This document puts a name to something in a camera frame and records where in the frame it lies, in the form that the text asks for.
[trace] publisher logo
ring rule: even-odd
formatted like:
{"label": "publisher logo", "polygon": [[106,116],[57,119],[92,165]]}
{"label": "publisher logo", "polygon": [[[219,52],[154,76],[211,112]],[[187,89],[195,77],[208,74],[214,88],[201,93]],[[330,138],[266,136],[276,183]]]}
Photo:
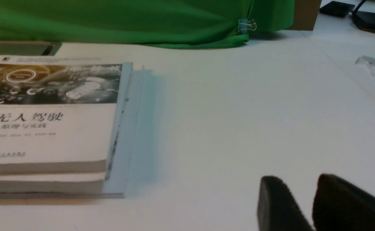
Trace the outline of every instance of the publisher logo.
{"label": "publisher logo", "polygon": [[0,152],[0,158],[24,157],[26,152]]}
{"label": "publisher logo", "polygon": [[34,79],[36,75],[35,71],[29,69],[15,70],[6,75],[6,80],[11,83],[24,83]]}

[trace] dashboard illustration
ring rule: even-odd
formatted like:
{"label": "dashboard illustration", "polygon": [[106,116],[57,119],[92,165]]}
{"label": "dashboard illustration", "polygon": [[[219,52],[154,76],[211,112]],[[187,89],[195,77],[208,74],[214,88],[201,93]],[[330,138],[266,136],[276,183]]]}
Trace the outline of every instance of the dashboard illustration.
{"label": "dashboard illustration", "polygon": [[120,64],[0,64],[0,104],[116,103]]}

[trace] black rubber pad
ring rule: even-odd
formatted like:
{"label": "black rubber pad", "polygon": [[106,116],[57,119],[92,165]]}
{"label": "black rubber pad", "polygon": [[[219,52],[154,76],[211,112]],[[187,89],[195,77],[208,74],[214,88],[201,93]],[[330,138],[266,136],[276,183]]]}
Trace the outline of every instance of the black rubber pad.
{"label": "black rubber pad", "polygon": [[375,231],[375,197],[336,175],[322,174],[312,218],[317,231]]}
{"label": "black rubber pad", "polygon": [[260,231],[312,231],[287,186],[277,177],[260,182],[257,217]]}

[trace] cardboard box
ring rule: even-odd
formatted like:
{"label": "cardboard box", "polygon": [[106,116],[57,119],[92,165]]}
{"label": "cardboard box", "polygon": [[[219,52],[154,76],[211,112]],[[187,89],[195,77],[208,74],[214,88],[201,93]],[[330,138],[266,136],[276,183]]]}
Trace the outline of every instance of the cardboard box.
{"label": "cardboard box", "polygon": [[288,30],[313,30],[321,0],[295,0],[294,21]]}

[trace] gray book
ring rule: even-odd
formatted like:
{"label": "gray book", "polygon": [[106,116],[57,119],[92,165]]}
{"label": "gray book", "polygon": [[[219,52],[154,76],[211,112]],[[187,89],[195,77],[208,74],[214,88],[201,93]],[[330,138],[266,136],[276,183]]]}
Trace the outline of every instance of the gray book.
{"label": "gray book", "polygon": [[142,82],[147,74],[144,70],[134,70],[131,74],[122,116],[115,119],[108,177],[106,172],[0,175],[0,198],[123,197],[130,172]]}

